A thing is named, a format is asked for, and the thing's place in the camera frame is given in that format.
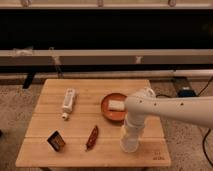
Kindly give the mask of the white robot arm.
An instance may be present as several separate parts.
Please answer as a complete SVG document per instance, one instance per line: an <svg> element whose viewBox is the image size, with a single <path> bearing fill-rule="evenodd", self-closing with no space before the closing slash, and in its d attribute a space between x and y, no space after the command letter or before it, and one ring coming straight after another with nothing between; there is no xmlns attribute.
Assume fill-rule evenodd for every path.
<svg viewBox="0 0 213 171"><path fill-rule="evenodd" d="M213 96L157 98L155 92L146 87L128 95L124 104L127 137L136 138L140 134L148 115L213 128Z"/></svg>

